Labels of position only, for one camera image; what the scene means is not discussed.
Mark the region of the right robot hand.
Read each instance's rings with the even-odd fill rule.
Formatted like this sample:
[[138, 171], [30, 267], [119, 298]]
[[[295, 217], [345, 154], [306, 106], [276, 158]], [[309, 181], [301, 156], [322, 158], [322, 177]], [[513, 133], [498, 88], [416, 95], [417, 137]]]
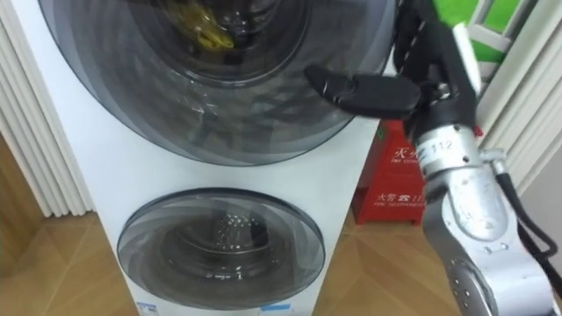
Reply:
[[393, 75], [350, 74], [309, 65], [304, 76], [348, 114], [400, 120], [417, 140], [443, 126], [477, 127], [479, 65], [464, 24], [443, 22], [429, 0], [402, 1], [394, 20]]

